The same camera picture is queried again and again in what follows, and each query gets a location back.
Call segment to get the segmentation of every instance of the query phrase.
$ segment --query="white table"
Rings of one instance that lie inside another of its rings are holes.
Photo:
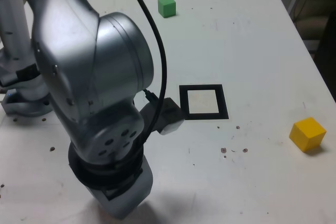
[[[69,137],[53,113],[15,123],[1,110],[0,223],[335,223],[336,104],[281,0],[176,0],[177,16],[168,19],[157,0],[144,1],[166,49],[167,96],[179,103],[180,84],[222,84],[230,119],[152,134],[152,192],[119,222],[73,175]],[[89,2],[140,27],[155,65],[149,89],[158,92],[159,50],[137,1]],[[143,94],[135,103],[144,106]],[[311,155],[288,138],[308,116],[328,131]]]

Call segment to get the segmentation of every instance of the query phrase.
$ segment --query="green cube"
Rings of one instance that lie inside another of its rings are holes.
[[[159,6],[159,13],[164,18],[176,15],[176,2],[175,0],[157,0]]]

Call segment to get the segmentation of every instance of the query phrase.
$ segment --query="dark spot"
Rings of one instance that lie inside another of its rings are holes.
[[[134,131],[131,135],[130,135],[130,137],[134,137],[135,135],[136,135],[136,131]]]
[[[121,133],[121,136],[126,136],[128,133],[129,133],[129,130],[124,130],[124,131]]]
[[[98,153],[98,156],[102,156],[106,153],[106,150],[102,150],[100,153]]]
[[[67,103],[68,103],[70,106],[75,105],[74,100],[72,100],[72,99],[70,99],[70,98],[67,98],[66,100],[67,100]]]
[[[51,70],[52,70],[52,73],[53,73],[54,76],[57,75],[57,72],[58,72],[57,65],[52,65]]]
[[[109,140],[107,140],[106,142],[105,142],[105,145],[110,145],[110,144],[112,144],[113,143],[113,139],[109,139]]]

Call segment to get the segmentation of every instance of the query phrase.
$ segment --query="black connector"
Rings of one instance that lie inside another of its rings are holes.
[[[145,96],[149,103],[146,104],[140,113],[145,121],[145,127],[148,127],[159,99],[154,93],[148,91],[147,89],[143,90],[143,92],[145,92]],[[163,100],[160,116],[157,119],[158,121],[152,129],[152,132],[158,131],[161,135],[166,135],[170,132],[176,131],[184,122],[184,119],[185,115],[180,107],[171,98],[165,98]]]

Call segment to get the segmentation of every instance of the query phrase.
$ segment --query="screw hole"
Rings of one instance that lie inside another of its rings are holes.
[[[122,133],[121,133],[121,136],[126,136],[130,131],[129,130],[124,130]]]
[[[70,98],[67,98],[67,103],[68,103],[70,106],[75,105],[75,102],[74,102],[72,99],[70,99]]]
[[[57,75],[57,71],[58,71],[57,65],[52,65],[51,70],[54,76]]]
[[[100,153],[98,153],[98,155],[99,156],[102,156],[102,155],[104,155],[106,153],[106,150],[103,150],[103,151],[101,151]]]
[[[131,135],[130,135],[130,137],[134,137],[135,135],[136,135],[136,131],[134,131]]]
[[[113,143],[113,139],[110,139],[110,140],[107,140],[106,142],[105,142],[105,145],[110,145],[110,144],[112,144]]]
[[[40,53],[40,43],[36,42],[36,50],[38,53]]]

